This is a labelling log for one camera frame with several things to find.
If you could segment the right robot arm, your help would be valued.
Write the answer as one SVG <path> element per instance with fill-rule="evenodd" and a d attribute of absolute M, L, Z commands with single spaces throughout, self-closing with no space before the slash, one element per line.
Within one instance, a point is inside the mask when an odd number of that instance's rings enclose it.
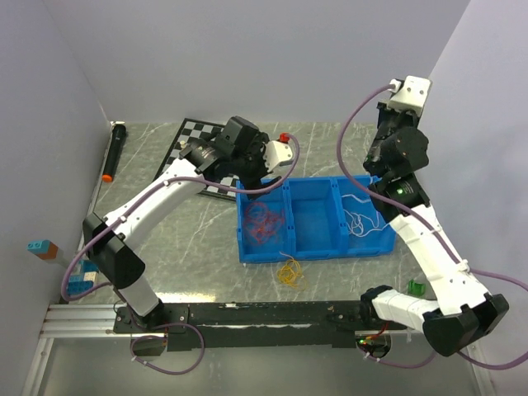
<path fill-rule="evenodd" d="M 362 296 L 362 323 L 379 328 L 386 321 L 421 331 L 434 351 L 451 356 L 488 335 L 509 310 L 471 273 L 446 237 L 415 172 L 429 163 L 428 139 L 413 110 L 377 105 L 377 132 L 363 163 L 375 178 L 370 198 L 384 222 L 405 242 L 435 294 L 425 300 L 386 285 Z"/>

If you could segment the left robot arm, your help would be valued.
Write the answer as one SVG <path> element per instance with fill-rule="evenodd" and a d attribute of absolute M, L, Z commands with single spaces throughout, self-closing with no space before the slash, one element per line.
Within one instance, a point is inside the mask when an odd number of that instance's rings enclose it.
<path fill-rule="evenodd" d="M 216 133 L 180 142 L 171 164 L 133 199 L 104 216 L 85 218 L 87 255 L 131 307 L 137 326 L 152 332 L 163 321 L 163 302 L 135 252 L 152 229 L 208 186 L 250 199 L 266 195 L 282 180 L 264 177 L 294 160 L 287 142 L 271 139 L 253 123 L 233 116 Z"/>

